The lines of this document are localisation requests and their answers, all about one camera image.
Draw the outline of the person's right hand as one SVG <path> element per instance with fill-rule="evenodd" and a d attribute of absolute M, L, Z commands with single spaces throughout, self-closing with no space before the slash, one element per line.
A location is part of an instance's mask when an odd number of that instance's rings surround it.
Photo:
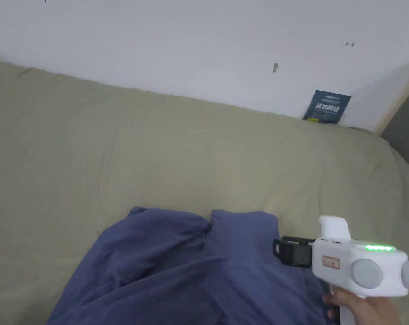
<path fill-rule="evenodd" d="M 325 304 L 348 308 L 357 325 L 400 325 L 396 307 L 388 297 L 363 299 L 347 290 L 333 287 L 323 296 Z"/>

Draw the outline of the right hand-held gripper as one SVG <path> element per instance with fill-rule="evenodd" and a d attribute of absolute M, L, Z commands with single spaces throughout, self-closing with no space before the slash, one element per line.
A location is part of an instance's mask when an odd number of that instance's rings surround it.
<path fill-rule="evenodd" d="M 409 259 L 395 246 L 353 239 L 344 218 L 319 217 L 316 239 L 284 236 L 273 240 L 273 254 L 286 266 L 310 268 L 315 277 L 366 300 L 370 325 L 399 325 L 390 297 L 409 292 Z"/>

